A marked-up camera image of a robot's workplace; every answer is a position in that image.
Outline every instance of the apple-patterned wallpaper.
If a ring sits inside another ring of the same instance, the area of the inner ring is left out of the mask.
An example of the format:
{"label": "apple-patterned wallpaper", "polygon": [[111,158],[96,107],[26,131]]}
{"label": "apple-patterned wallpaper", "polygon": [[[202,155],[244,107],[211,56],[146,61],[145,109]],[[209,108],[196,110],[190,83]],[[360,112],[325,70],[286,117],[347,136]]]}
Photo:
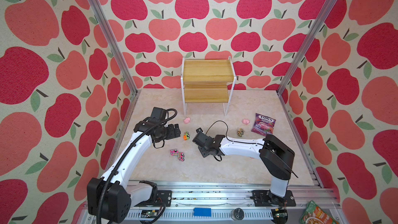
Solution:
{"label": "apple-patterned wallpaper", "polygon": [[87,0],[0,0],[0,15],[0,224],[75,224],[130,90]]}
{"label": "apple-patterned wallpaper", "polygon": [[350,224],[398,223],[398,0],[338,0],[285,101],[311,162]]}
{"label": "apple-patterned wallpaper", "polygon": [[[181,88],[183,57],[231,56],[238,76],[235,89],[276,90],[324,2],[109,0],[101,4],[139,89]],[[334,11],[336,18],[328,19],[326,28],[341,22],[346,2]],[[106,47],[99,30],[95,38]],[[315,40],[308,59],[319,52]]]}

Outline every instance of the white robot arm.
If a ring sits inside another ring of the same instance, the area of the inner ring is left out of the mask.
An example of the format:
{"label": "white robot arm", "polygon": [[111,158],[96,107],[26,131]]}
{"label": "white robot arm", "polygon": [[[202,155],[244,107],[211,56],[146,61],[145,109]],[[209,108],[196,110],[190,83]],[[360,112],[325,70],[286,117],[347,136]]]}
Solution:
{"label": "white robot arm", "polygon": [[[179,137],[181,132],[178,125],[164,124],[174,118],[175,114],[165,119],[166,111],[155,107],[151,117],[140,121],[134,128],[134,133],[117,158],[116,162],[102,175],[101,178],[92,178],[87,185],[88,211],[100,219],[120,223],[126,217],[130,206],[135,206],[143,201],[155,202],[157,198],[157,185],[152,182],[141,181],[126,192],[134,168],[151,143]],[[294,152],[273,135],[264,139],[246,140],[216,135],[214,138],[203,134],[202,129],[196,130],[197,134],[192,140],[198,145],[203,157],[225,155],[242,155],[261,159],[272,175],[271,188],[267,194],[272,206],[282,206],[284,203],[287,183],[291,176],[291,167]]]}

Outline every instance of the purple candy bag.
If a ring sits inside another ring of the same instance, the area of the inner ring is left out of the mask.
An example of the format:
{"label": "purple candy bag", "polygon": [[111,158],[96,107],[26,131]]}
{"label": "purple candy bag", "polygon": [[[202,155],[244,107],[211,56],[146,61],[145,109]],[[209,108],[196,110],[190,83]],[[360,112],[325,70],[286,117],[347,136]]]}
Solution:
{"label": "purple candy bag", "polygon": [[251,131],[263,136],[272,134],[275,122],[276,120],[273,118],[256,113],[256,120]]}

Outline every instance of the black cable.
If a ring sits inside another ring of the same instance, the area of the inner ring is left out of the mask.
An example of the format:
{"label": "black cable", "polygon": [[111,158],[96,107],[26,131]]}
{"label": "black cable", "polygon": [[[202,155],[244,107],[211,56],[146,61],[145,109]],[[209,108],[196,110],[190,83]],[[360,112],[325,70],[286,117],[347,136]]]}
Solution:
{"label": "black cable", "polygon": [[141,222],[142,224],[152,224],[152,223],[154,223],[155,221],[157,221],[157,220],[162,216],[164,210],[166,209],[166,204],[163,203],[163,202],[161,202],[161,203],[160,203],[160,207],[161,207],[161,209],[159,209],[158,216],[156,216],[155,219],[153,219],[152,221],[149,221],[149,222],[147,222],[147,221],[141,221],[141,220],[140,220],[140,222]]}
{"label": "black cable", "polygon": [[220,157],[220,160],[218,160],[217,158],[216,158],[216,156],[213,156],[214,157],[214,159],[216,159],[218,162],[221,162],[222,161],[222,157],[220,156],[220,155],[218,155],[219,157]]}
{"label": "black cable", "polygon": [[146,131],[142,132],[126,149],[126,151],[123,153],[122,157],[120,157],[119,161],[117,161],[117,164],[115,165],[115,167],[113,168],[113,170],[111,171],[108,179],[106,180],[101,194],[99,196],[99,200],[98,200],[98,205],[97,205],[97,224],[101,224],[101,212],[102,212],[102,206],[103,206],[103,202],[105,200],[105,194],[107,192],[107,190],[109,189],[109,186],[111,184],[111,180],[113,178],[113,176],[116,174],[117,170],[119,169],[121,163],[123,162],[123,160],[126,158],[127,154],[130,152],[130,150],[135,146],[135,144],[138,142],[138,140],[140,140],[144,135],[146,135],[147,133],[151,132],[153,129],[155,129],[156,127],[160,126],[163,123],[167,123],[167,121],[172,120],[174,117],[177,116],[177,110],[170,108],[166,110],[168,111],[174,111],[174,114],[172,117],[165,119],[162,122],[157,123],[156,125],[152,126],[151,128],[147,129]]}
{"label": "black cable", "polygon": [[[214,123],[207,129],[205,135],[207,135],[207,132],[210,130],[210,128],[211,128],[215,123],[217,123],[217,122],[219,122],[219,121],[214,122]],[[242,144],[258,144],[258,143],[246,143],[246,142],[239,142],[239,141],[232,141],[232,140],[230,140],[230,139],[228,138],[228,136],[227,136],[227,133],[228,133],[228,125],[227,125],[224,121],[220,121],[220,122],[223,122],[223,123],[226,125],[225,137],[226,137],[227,140],[229,140],[229,141],[231,141],[231,142],[242,143]],[[293,175],[295,175],[295,176],[298,178],[298,176],[296,175],[296,173],[294,173],[294,171],[292,170],[291,167],[289,167],[277,154],[275,154],[275,156],[278,157],[278,158],[286,165],[286,167],[289,168],[289,170],[290,170],[289,172],[290,172],[290,173],[293,173]]]}

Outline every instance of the wooden shelf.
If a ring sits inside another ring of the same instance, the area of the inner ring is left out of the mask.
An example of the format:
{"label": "wooden shelf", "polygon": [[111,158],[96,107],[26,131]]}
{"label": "wooden shelf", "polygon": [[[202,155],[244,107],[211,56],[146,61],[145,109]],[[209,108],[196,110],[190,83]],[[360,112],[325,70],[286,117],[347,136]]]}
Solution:
{"label": "wooden shelf", "polygon": [[230,60],[185,60],[184,82],[232,82]]}
{"label": "wooden shelf", "polygon": [[208,102],[226,103],[228,102],[228,90],[224,88],[185,88],[185,102]]}

